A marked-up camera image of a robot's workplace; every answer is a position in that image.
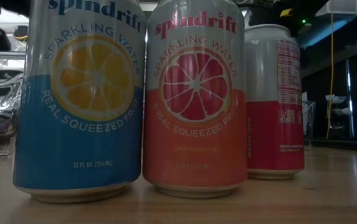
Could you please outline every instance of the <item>yellow cable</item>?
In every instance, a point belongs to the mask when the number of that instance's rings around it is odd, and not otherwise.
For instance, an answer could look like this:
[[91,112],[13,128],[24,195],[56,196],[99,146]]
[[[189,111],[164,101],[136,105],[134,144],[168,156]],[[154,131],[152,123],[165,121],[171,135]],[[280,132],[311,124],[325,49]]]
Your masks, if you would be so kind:
[[15,37],[15,39],[17,39],[17,40],[24,40],[24,39],[27,38],[27,35],[25,35],[24,37],[16,37],[16,36],[14,35],[14,37]]
[[332,35],[331,35],[331,40],[330,40],[330,53],[331,53],[331,78],[330,78],[330,99],[329,99],[329,114],[328,114],[328,131],[326,132],[326,139],[329,138],[329,132],[330,132],[330,118],[332,114],[332,94],[333,94],[333,77],[335,76],[335,58],[334,58],[334,50],[333,50],[333,33],[334,33],[334,28],[333,28],[333,8],[334,8],[334,3],[335,0],[331,0],[331,14],[330,14],[330,22],[331,22],[331,29],[332,29]]

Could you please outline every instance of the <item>lemon slice illustration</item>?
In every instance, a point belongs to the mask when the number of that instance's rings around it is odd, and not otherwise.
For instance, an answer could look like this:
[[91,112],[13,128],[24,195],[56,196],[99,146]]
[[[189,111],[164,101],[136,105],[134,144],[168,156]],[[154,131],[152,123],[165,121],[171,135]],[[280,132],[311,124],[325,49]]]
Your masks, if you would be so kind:
[[113,40],[99,35],[79,37],[58,53],[52,89],[71,114],[89,121],[112,120],[133,101],[133,66]]

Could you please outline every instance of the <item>nutrition facts label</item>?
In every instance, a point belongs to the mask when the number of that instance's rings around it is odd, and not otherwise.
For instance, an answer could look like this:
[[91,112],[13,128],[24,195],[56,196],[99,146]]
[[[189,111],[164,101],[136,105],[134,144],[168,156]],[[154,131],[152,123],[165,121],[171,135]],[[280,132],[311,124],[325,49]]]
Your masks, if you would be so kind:
[[278,44],[277,60],[279,103],[302,105],[300,52],[297,46],[293,42]]

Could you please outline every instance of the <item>spindrift logo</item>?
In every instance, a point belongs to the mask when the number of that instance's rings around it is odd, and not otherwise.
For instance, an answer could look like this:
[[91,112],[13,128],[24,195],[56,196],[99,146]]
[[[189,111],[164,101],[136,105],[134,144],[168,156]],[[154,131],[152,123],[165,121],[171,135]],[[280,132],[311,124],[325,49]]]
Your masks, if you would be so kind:
[[110,16],[119,21],[125,22],[126,24],[132,26],[138,32],[141,32],[141,22],[138,21],[139,17],[134,14],[131,15],[131,11],[127,10],[125,12],[118,10],[116,8],[116,3],[109,1],[109,4],[101,5],[96,1],[83,1],[83,0],[49,0],[49,9],[59,10],[59,15],[63,16],[68,11],[68,9],[81,9],[86,11],[91,11],[105,16]]
[[166,21],[156,26],[155,34],[161,34],[161,39],[167,38],[167,31],[171,29],[178,29],[181,27],[217,27],[225,29],[229,32],[236,34],[236,25],[234,18],[231,16],[224,17],[223,13],[218,14],[216,17],[208,17],[207,11],[200,12],[196,17],[188,16],[178,18],[178,13],[173,13],[173,20]]

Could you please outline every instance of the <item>red can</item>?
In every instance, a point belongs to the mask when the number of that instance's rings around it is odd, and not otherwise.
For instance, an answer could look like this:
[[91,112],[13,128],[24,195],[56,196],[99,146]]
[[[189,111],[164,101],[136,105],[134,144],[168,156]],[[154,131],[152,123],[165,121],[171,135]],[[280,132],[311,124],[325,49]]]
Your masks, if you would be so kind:
[[150,17],[143,174],[210,198],[247,178],[244,19],[232,0],[160,1]]
[[245,33],[249,177],[291,179],[304,169],[300,51],[283,26]]

